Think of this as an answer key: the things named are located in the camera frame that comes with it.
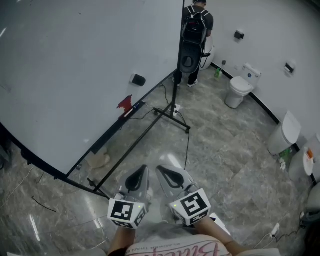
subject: wall trim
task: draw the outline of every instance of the wall trim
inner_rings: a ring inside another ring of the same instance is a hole
[[[214,67],[215,69],[221,69],[220,66],[218,66],[217,64],[215,64],[215,63],[213,63],[213,62],[211,63],[211,66]],[[227,71],[225,71],[225,70],[223,70],[223,69],[222,69],[222,73],[223,73],[227,78],[229,78],[230,80],[234,78],[231,74],[229,74]],[[272,118],[272,120],[273,120],[277,125],[280,123],[280,120],[271,112],[271,110],[270,110],[256,95],[254,95],[252,92],[250,92],[249,96],[250,96],[252,99],[254,99],[254,101],[255,101],[256,103],[258,103],[261,108],[263,108],[263,110]],[[300,148],[298,147],[297,144],[293,144],[292,146],[293,146],[293,148],[294,148],[297,152],[300,151]]]

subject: black pole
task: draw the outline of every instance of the black pole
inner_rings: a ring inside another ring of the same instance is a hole
[[[181,63],[181,55],[182,55],[182,46],[183,46],[183,38],[182,38],[182,29],[183,29],[183,18],[184,18],[184,12],[182,9],[181,14],[181,30],[180,30],[180,44],[179,44],[179,55],[178,55],[178,64],[177,64],[177,72],[180,71],[180,63]],[[174,112],[176,108],[176,98],[177,98],[177,91],[178,91],[178,82],[176,79],[176,76],[174,75],[174,87],[173,87],[173,94],[172,94],[172,108],[170,112],[170,117],[174,118]]]
[[[100,183],[96,186],[96,188],[93,190],[94,192],[97,192],[101,186],[106,182],[106,180],[115,172],[115,170],[121,165],[121,163],[126,159],[126,157],[131,153],[132,150],[139,144],[139,142],[147,135],[147,133],[151,130],[152,127],[159,121],[159,119],[164,115],[166,111],[172,106],[172,103],[170,103],[163,112],[160,112],[159,116],[153,121],[153,123],[144,131],[144,133],[133,143],[133,145],[128,149],[127,152],[121,157],[121,159],[115,164],[115,166],[109,171],[109,173],[103,178],[103,180],[100,181]]]

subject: black pants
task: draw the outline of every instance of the black pants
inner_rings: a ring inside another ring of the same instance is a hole
[[[189,82],[188,82],[189,85],[193,85],[195,83],[195,81],[197,80],[198,74],[199,74],[199,68],[200,67],[198,67],[198,69],[189,76]],[[182,72],[180,70],[177,70],[174,73],[174,80],[177,81],[178,85],[181,84]]]

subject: green bottle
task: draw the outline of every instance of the green bottle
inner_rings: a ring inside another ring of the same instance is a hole
[[[215,71],[215,74],[214,74],[214,77],[215,77],[215,78],[219,78],[219,77],[220,77],[220,71],[221,71],[221,68],[218,68],[218,69]]]

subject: power strip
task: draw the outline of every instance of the power strip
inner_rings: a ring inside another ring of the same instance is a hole
[[[274,228],[273,228],[273,230],[272,230],[272,232],[270,234],[270,237],[273,238],[278,232],[280,232],[280,224],[279,223],[277,223],[274,226]]]
[[[176,117],[178,115],[178,113],[176,111],[180,111],[181,106],[178,104],[175,104],[175,108],[174,108],[174,112],[173,112],[173,116]]]

